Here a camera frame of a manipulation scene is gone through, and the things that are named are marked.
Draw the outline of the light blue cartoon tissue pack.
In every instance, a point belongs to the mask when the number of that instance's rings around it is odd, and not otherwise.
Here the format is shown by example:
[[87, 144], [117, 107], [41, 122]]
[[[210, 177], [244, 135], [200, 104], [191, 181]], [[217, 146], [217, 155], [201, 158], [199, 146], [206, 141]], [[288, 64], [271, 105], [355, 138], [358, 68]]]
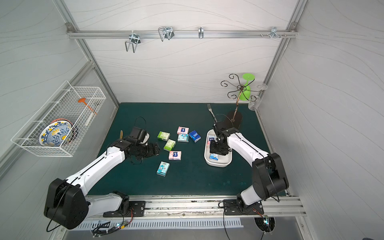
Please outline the light blue cartoon tissue pack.
[[218, 154], [210, 154], [209, 159], [212, 161], [218, 161], [219, 155]]

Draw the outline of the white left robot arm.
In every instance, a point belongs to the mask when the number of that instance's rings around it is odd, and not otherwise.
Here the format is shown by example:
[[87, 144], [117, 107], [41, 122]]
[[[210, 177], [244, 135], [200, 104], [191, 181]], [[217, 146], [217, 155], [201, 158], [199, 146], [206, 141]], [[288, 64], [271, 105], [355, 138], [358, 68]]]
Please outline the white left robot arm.
[[129, 212], [129, 196], [120, 192], [89, 196], [89, 191], [114, 167], [130, 157], [139, 160], [157, 156], [157, 143], [134, 144], [125, 139], [113, 142], [107, 150], [77, 173], [66, 179], [55, 179], [48, 188], [44, 216], [68, 230], [85, 219], [99, 214], [125, 216]]

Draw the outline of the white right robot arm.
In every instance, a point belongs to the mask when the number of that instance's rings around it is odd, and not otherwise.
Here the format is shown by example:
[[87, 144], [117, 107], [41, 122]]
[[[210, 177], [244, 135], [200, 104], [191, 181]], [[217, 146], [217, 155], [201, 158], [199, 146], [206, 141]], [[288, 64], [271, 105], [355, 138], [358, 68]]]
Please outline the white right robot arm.
[[279, 193], [289, 188], [283, 161], [277, 153], [268, 153], [247, 140], [238, 129], [217, 129], [216, 140], [210, 141], [210, 153], [227, 156], [237, 152], [252, 168], [252, 184], [238, 196], [239, 205], [251, 206], [261, 200], [279, 201]]

